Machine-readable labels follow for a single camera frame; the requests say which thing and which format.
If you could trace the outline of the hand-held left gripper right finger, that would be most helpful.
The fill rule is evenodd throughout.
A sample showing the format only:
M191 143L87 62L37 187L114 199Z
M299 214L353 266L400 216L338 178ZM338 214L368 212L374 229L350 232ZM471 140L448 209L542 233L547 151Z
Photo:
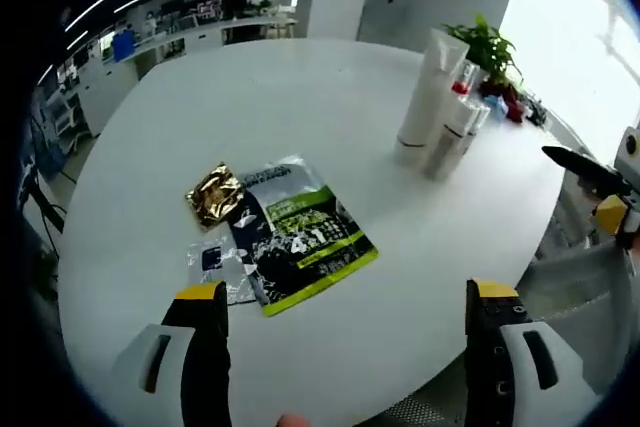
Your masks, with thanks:
M509 284L466 284L467 426L577 426L583 361L547 323L529 316Z

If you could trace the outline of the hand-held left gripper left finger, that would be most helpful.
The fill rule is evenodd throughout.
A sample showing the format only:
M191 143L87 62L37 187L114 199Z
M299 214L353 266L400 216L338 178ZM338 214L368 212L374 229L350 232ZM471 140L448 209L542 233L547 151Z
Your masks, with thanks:
M226 283L180 291L159 324L147 325L112 369L120 426L229 426Z

